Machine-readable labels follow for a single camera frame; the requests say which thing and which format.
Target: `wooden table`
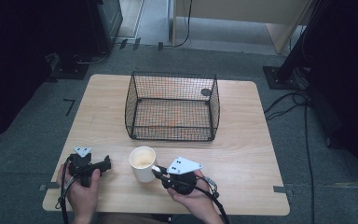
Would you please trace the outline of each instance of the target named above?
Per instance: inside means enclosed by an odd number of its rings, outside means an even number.
[[[176,156],[203,164],[202,172],[218,185],[219,201],[229,215],[285,216],[290,208],[256,85],[249,81],[218,80],[220,123],[212,142],[131,140],[124,124],[130,76],[94,75],[89,81],[72,129],[51,180],[73,147],[92,147],[92,161],[106,155],[112,169],[103,173],[97,211],[185,214],[159,180],[138,182],[129,163],[139,146],[156,150],[158,164],[168,167]],[[49,211],[59,198],[58,189],[47,191],[43,207]]]
[[[272,43],[276,51],[281,53],[297,26],[300,23],[307,24],[312,1],[194,0],[191,18],[266,23]],[[176,17],[188,17],[189,7],[190,0],[173,0],[172,43],[174,45],[176,44]]]

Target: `wire basket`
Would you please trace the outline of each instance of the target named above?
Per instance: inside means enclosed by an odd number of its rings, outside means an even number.
[[[125,110],[132,139],[213,141],[220,116],[217,78],[134,72]]]

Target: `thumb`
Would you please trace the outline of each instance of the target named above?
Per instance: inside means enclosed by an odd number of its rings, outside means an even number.
[[[94,172],[92,172],[91,185],[89,187],[92,189],[98,189],[100,177],[101,177],[100,169],[95,169]]]

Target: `white cup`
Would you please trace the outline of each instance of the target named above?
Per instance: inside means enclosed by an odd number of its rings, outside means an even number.
[[[137,147],[130,154],[130,165],[139,182],[150,182],[155,179],[152,167],[158,165],[156,152],[151,147]]]

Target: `table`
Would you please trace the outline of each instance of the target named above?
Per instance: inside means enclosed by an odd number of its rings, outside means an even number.
[[[92,161],[109,155],[112,169],[103,173],[97,211],[186,214],[172,201],[159,180],[138,182],[129,163],[139,146],[156,150],[158,164],[168,167],[176,156],[201,163],[202,172],[218,185],[219,202],[228,215],[285,216],[289,204],[256,85],[249,81],[218,80],[220,123],[212,142],[131,140],[124,124],[130,76],[94,75],[89,81],[51,181],[73,147],[92,147]],[[43,207],[49,211],[59,198],[48,189]]]
[[[297,26],[303,20],[307,21],[310,18],[309,9],[312,2],[312,0],[194,0],[191,18],[266,23],[276,51],[281,53]],[[189,6],[190,0],[173,0],[173,45],[176,38],[176,17],[188,17]]]

